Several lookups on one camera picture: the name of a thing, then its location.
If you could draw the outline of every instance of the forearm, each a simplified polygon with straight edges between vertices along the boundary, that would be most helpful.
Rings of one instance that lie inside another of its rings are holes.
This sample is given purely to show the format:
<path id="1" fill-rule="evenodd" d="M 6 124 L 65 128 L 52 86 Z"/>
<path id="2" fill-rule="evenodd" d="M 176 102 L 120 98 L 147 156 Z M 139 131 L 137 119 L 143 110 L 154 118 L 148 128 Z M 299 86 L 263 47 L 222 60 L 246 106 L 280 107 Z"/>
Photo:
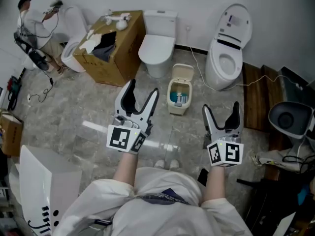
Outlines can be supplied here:
<path id="1" fill-rule="evenodd" d="M 44 22 L 45 20 L 47 20 L 47 19 L 50 19 L 50 18 L 52 18 L 53 17 L 53 15 L 55 15 L 56 13 L 53 11 L 53 12 L 51 12 L 51 13 L 46 13 L 46 15 L 45 15 L 45 17 L 44 17 L 44 19 L 43 19 L 43 21 L 42 22 Z"/>
<path id="2" fill-rule="evenodd" d="M 134 185 L 138 164 L 138 155 L 123 153 L 118 168 L 114 174 L 114 180 Z"/>
<path id="3" fill-rule="evenodd" d="M 214 166 L 208 174 L 203 202 L 225 198 L 224 167 Z"/>

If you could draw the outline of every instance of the trash can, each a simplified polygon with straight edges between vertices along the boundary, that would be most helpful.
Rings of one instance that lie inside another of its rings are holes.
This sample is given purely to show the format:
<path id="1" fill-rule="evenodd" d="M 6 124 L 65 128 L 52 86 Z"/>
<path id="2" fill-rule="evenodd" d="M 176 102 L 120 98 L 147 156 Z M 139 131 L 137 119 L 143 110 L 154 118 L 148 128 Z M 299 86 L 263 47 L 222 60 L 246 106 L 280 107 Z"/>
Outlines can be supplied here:
<path id="1" fill-rule="evenodd" d="M 191 65 L 175 64 L 172 80 L 167 89 L 167 105 L 171 114 L 183 115 L 191 104 L 194 68 Z"/>

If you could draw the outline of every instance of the toilet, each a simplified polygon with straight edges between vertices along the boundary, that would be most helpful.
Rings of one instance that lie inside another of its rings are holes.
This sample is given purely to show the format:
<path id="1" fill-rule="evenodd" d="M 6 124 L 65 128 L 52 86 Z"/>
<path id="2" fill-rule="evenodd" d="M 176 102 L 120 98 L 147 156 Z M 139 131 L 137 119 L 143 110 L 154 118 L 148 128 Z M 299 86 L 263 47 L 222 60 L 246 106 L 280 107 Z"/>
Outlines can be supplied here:
<path id="1" fill-rule="evenodd" d="M 169 71 L 176 40 L 176 18 L 177 12 L 173 11 L 144 12 L 147 34 L 138 54 L 154 78 L 162 78 Z"/>
<path id="2" fill-rule="evenodd" d="M 247 9 L 233 4 L 222 14 L 206 61 L 207 84 L 216 90 L 226 88 L 240 75 L 242 49 L 252 37 L 252 20 Z"/>
<path id="3" fill-rule="evenodd" d="M 63 50 L 61 60 L 72 70 L 78 73 L 83 73 L 85 72 L 85 69 L 72 54 L 81 40 L 87 34 L 87 23 L 81 10 L 76 6 L 71 6 L 65 10 L 64 20 L 70 39 Z"/>

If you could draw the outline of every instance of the person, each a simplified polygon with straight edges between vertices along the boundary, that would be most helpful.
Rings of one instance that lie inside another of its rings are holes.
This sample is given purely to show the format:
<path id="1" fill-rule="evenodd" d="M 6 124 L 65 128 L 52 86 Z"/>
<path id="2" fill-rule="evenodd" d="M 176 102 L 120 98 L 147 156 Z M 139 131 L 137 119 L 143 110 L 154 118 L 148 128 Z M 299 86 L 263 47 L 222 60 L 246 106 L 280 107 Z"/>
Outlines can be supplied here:
<path id="1" fill-rule="evenodd" d="M 251 236 L 225 198 L 224 167 L 212 167 L 203 195 L 173 160 L 137 169 L 123 153 L 113 179 L 92 182 L 68 208 L 53 236 Z"/>
<path id="2" fill-rule="evenodd" d="M 57 70 L 61 75 L 65 64 L 61 61 L 63 47 L 52 37 L 43 22 L 55 15 L 58 10 L 54 9 L 50 13 L 40 13 L 37 10 L 30 9 L 31 0 L 20 0 L 18 8 L 20 14 L 18 17 L 18 27 L 24 26 L 26 31 L 36 36 L 37 46 L 34 48 L 40 49 L 49 58 L 46 60 Z"/>

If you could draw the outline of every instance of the wooden board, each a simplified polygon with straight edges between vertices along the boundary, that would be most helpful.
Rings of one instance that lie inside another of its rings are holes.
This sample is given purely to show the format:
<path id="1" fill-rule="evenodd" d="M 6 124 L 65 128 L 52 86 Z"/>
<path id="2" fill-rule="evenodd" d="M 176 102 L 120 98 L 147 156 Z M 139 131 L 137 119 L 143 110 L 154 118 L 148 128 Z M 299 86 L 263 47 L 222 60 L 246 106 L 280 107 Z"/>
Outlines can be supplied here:
<path id="1" fill-rule="evenodd" d="M 264 75 L 267 75 L 272 80 L 275 80 L 275 78 L 279 75 L 277 71 L 265 65 L 262 67 L 262 73 Z M 275 82 L 266 79 L 266 85 L 268 89 L 269 109 L 271 109 L 277 103 L 283 102 L 283 93 L 280 78 L 278 78 Z M 272 125 L 270 125 L 269 151 L 284 150 L 291 147 L 292 144 L 290 139 L 283 133 L 276 130 Z"/>
<path id="2" fill-rule="evenodd" d="M 243 63 L 243 84 L 249 84 L 263 76 L 262 70 Z M 244 127 L 269 131 L 269 100 L 264 79 L 244 87 Z"/>
<path id="3" fill-rule="evenodd" d="M 278 76 L 278 72 L 267 66 L 259 69 L 249 64 L 243 64 L 244 84 L 248 85 L 263 75 L 274 80 Z M 269 150 L 283 150 L 292 147 L 288 137 L 273 128 L 268 119 L 270 109 L 282 101 L 280 79 L 271 82 L 267 78 L 263 78 L 257 83 L 244 87 L 244 127 L 269 132 Z"/>

